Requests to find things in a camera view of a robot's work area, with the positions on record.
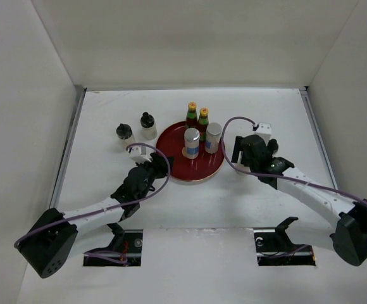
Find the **blue label jar silver lid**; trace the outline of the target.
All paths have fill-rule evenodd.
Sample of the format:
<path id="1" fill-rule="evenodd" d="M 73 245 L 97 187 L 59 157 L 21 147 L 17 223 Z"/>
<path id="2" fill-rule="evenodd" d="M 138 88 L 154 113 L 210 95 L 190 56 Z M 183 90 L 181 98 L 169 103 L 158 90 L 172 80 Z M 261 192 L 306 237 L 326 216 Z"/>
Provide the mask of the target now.
<path id="1" fill-rule="evenodd" d="M 207 126 L 205 150 L 209 154 L 215 154 L 218 151 L 221 139 L 222 127 L 220 124 L 213 122 Z"/>

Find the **sauce bottle yellow cap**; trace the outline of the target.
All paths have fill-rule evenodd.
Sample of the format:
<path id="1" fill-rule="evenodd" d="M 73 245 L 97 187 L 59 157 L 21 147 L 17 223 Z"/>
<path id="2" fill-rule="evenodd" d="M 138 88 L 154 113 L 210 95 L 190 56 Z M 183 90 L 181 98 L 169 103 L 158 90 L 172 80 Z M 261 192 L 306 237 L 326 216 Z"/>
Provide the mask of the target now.
<path id="1" fill-rule="evenodd" d="M 196 129 L 199 131 L 200 137 L 199 140 L 204 142 L 206 140 L 206 131 L 209 125 L 208 118 L 209 111 L 207 108 L 201 108 L 199 111 L 199 118 L 197 121 Z"/>
<path id="2" fill-rule="evenodd" d="M 197 104 L 195 102 L 190 102 L 188 104 L 186 119 L 185 119 L 185 127 L 196 128 L 197 126 Z"/>

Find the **blue label peppercorn jar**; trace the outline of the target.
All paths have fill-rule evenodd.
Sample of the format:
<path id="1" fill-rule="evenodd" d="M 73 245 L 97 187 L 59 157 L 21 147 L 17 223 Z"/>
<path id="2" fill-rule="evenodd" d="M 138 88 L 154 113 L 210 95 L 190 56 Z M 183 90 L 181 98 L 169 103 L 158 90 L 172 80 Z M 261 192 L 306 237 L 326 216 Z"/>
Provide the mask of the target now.
<path id="1" fill-rule="evenodd" d="M 195 128 L 188 128 L 184 132 L 184 155 L 188 159 L 195 159 L 199 154 L 200 133 Z"/>

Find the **chrome top grinder jar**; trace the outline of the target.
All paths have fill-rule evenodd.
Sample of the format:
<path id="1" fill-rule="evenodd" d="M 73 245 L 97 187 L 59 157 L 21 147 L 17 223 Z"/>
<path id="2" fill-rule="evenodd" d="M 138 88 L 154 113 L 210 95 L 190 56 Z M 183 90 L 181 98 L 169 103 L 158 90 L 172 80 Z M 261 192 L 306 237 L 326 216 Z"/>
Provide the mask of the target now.
<path id="1" fill-rule="evenodd" d="M 236 168 L 237 168 L 237 173 L 239 174 L 239 175 L 247 175 L 247 173 L 249 173 L 250 172 L 250 170 L 249 170 L 249 167 L 247 167 L 246 165 L 244 165 L 243 163 L 242 163 L 242 157 L 243 157 L 243 152 L 240 152 L 239 153 L 239 158 L 238 158 L 238 161 L 237 161 L 237 163 L 236 163 Z"/>

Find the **black cap spice jar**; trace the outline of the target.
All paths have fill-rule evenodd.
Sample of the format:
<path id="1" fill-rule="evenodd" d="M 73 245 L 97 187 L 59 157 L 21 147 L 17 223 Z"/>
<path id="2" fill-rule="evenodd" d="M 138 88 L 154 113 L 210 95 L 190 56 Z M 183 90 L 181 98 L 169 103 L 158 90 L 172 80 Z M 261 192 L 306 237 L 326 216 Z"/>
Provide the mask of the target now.
<path id="1" fill-rule="evenodd" d="M 268 152 L 271 155 L 275 155 L 279 149 L 279 145 L 276 139 L 270 139 L 267 144 Z"/>

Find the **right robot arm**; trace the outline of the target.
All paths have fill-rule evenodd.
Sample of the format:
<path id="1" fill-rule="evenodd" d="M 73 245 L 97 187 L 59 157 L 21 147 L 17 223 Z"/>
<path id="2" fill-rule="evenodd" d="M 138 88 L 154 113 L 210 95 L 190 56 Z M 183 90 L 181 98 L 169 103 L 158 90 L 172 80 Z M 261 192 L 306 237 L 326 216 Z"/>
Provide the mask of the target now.
<path id="1" fill-rule="evenodd" d="M 360 266 L 367 259 L 367 200 L 349 198 L 336 189 L 307 178 L 290 161 L 275 156 L 277 141 L 261 136 L 235 138 L 231 161 L 246 167 L 246 173 L 277 191 L 288 194 L 325 219 L 320 229 L 288 217 L 275 227 L 274 241 L 281 252 L 304 246 L 333 250 L 346 263 Z"/>

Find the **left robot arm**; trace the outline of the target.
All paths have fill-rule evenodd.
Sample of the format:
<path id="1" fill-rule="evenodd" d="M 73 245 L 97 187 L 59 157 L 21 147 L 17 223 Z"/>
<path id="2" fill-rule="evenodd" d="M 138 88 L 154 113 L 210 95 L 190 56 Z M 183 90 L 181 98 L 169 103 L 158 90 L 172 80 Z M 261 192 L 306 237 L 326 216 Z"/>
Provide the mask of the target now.
<path id="1" fill-rule="evenodd" d="M 157 179 L 167 181 L 174 157 L 151 153 L 137 163 L 122 185 L 105 200 L 70 212 L 46 210 L 31 230 L 15 243 L 16 249 L 42 279 L 54 275 L 68 258 L 83 254 L 86 260 L 129 266 L 135 239 L 126 237 L 120 222 L 130 218 L 140 202 L 156 195 Z"/>

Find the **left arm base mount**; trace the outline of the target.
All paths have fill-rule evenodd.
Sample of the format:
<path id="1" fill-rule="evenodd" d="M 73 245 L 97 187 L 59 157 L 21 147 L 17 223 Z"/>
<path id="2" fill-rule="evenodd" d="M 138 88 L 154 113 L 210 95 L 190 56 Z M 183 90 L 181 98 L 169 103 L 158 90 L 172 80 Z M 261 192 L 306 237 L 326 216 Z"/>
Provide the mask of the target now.
<path id="1" fill-rule="evenodd" d="M 143 230 L 125 230 L 119 224 L 108 224 L 106 232 L 112 238 L 105 246 L 89 250 L 84 267 L 140 267 L 142 261 Z"/>

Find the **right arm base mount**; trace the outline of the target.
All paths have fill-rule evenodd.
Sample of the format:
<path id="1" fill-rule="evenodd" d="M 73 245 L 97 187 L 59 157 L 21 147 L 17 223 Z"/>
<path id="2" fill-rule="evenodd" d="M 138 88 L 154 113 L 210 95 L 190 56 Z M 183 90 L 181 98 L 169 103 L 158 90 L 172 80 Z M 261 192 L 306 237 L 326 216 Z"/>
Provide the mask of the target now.
<path id="1" fill-rule="evenodd" d="M 288 217 L 276 227 L 254 230 L 256 259 L 260 267 L 316 265 L 312 246 L 294 244 L 286 233 L 289 226 L 297 220 L 297 217 Z"/>

